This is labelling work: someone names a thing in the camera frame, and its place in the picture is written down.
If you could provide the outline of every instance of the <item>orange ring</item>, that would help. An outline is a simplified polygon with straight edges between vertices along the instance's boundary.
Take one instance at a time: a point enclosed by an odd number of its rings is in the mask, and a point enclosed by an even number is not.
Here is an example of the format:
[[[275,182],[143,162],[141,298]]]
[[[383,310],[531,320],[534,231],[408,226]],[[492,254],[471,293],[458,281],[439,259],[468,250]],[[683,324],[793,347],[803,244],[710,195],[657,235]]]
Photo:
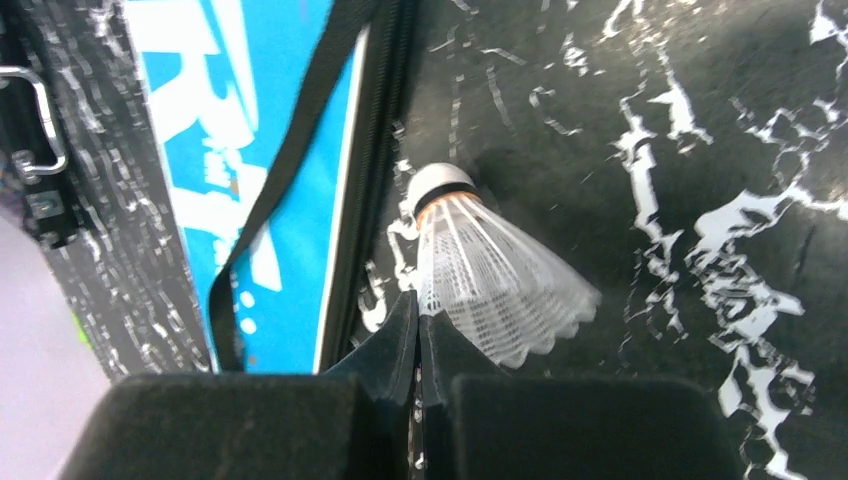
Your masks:
[[[468,198],[470,198],[471,200],[474,200],[477,203],[483,203],[483,201],[480,200],[480,197],[478,197],[477,195],[474,195],[473,193],[469,193],[469,192],[448,192],[448,193],[446,193],[446,194],[444,194],[440,197],[436,197],[436,198],[433,199],[432,202],[428,203],[426,207],[422,208],[421,213],[418,214],[418,218],[416,219],[415,226],[416,226],[416,228],[418,229],[419,232],[421,231],[421,224],[424,222],[424,217],[426,217],[427,214],[430,213],[432,210],[436,209],[436,203],[438,203],[439,200],[441,200],[443,198],[448,198],[448,197],[468,197]]]

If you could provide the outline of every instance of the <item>badminton birdie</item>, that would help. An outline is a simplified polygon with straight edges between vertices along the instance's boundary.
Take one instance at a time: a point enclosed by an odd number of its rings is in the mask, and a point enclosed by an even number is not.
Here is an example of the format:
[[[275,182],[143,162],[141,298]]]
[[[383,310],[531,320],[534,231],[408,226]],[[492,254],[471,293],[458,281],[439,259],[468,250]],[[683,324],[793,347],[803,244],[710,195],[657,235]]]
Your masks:
[[[471,178],[447,163],[419,170],[408,200],[418,224],[418,303],[446,311],[496,364],[547,354],[595,316],[600,294],[567,263],[483,206]]]

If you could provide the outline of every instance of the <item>white dot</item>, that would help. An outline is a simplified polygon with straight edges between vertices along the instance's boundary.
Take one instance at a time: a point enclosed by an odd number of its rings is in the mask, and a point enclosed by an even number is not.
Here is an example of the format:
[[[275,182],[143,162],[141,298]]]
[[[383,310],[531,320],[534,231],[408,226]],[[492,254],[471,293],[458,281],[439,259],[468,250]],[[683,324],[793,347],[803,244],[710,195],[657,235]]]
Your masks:
[[[239,294],[239,298],[241,299],[241,303],[247,308],[251,308],[256,305],[256,300],[253,299],[253,295],[251,295],[250,292],[241,292],[241,294]]]
[[[256,322],[252,318],[245,318],[239,323],[239,326],[241,326],[241,331],[248,335],[256,333]]]

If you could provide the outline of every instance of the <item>black strap with metal clip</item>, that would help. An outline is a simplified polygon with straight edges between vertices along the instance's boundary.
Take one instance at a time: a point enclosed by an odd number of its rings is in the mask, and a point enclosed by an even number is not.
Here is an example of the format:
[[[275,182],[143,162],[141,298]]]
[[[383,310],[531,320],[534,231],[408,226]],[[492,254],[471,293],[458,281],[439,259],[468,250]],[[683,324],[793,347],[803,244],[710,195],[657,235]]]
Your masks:
[[[82,220],[69,154],[47,83],[29,62],[20,22],[0,16],[0,166],[19,190],[21,227],[43,248],[73,241]]]

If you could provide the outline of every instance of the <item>black band on shuttlecock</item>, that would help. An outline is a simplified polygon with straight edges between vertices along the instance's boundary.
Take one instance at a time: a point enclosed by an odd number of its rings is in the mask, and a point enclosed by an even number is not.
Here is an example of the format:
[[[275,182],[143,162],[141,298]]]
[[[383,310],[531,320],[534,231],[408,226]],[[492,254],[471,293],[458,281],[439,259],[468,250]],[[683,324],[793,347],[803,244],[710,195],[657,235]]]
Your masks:
[[[421,200],[415,204],[415,210],[413,210],[415,218],[418,218],[418,215],[427,208],[427,205],[433,203],[437,198],[447,195],[448,193],[455,192],[466,192],[477,195],[477,189],[474,188],[474,185],[469,185],[465,182],[453,182],[439,185],[427,192],[427,194],[421,197]]]

